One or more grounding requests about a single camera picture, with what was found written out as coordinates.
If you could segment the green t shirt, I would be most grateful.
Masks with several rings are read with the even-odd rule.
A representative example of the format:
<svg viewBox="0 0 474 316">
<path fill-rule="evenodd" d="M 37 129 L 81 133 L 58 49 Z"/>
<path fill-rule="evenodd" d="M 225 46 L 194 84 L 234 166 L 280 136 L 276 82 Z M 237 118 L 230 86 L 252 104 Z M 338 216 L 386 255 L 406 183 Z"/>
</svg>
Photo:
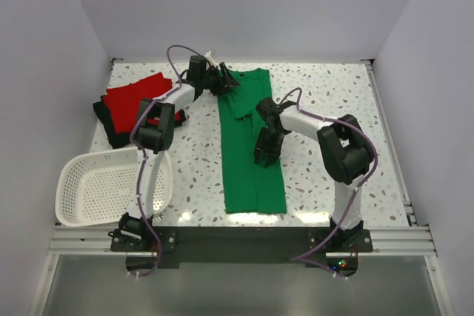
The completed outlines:
<svg viewBox="0 0 474 316">
<path fill-rule="evenodd" d="M 272 95 L 270 72 L 257 68 L 230 74 L 240 87 L 218 97 L 225 211 L 284 214 L 287 203 L 280 164 L 265 167 L 253 155 L 264 127 L 256 106 Z"/>
</svg>

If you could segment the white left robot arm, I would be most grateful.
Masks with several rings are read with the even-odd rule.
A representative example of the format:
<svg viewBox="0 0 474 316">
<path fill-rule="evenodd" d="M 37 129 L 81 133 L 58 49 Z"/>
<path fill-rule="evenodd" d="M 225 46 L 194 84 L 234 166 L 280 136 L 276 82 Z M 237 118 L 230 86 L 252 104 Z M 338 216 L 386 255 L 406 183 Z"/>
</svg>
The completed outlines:
<svg viewBox="0 0 474 316">
<path fill-rule="evenodd" d="M 173 142 L 175 114 L 196 101 L 205 91 L 221 95 L 239 87 L 225 63 L 216 62 L 208 51 L 190 57 L 187 71 L 164 94 L 144 99 L 130 134 L 137 152 L 136 187 L 118 230 L 137 251 L 153 244 L 153 196 L 159 167 Z"/>
</svg>

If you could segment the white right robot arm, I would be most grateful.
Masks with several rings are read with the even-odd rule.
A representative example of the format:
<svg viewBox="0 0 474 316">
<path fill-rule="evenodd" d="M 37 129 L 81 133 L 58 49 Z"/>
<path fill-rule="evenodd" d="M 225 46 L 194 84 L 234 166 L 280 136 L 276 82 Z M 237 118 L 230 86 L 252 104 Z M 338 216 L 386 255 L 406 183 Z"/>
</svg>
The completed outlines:
<svg viewBox="0 0 474 316">
<path fill-rule="evenodd" d="M 335 184 L 332 231 L 323 242 L 340 252 L 347 251 L 363 230 L 362 186 L 378 163 L 373 143 L 352 115 L 324 118 L 303 110 L 294 101 L 277 104 L 272 98 L 260 100 L 256 112 L 264 121 L 254 149 L 256 163 L 265 167 L 275 164 L 284 138 L 292 132 L 318 143 L 326 173 Z"/>
</svg>

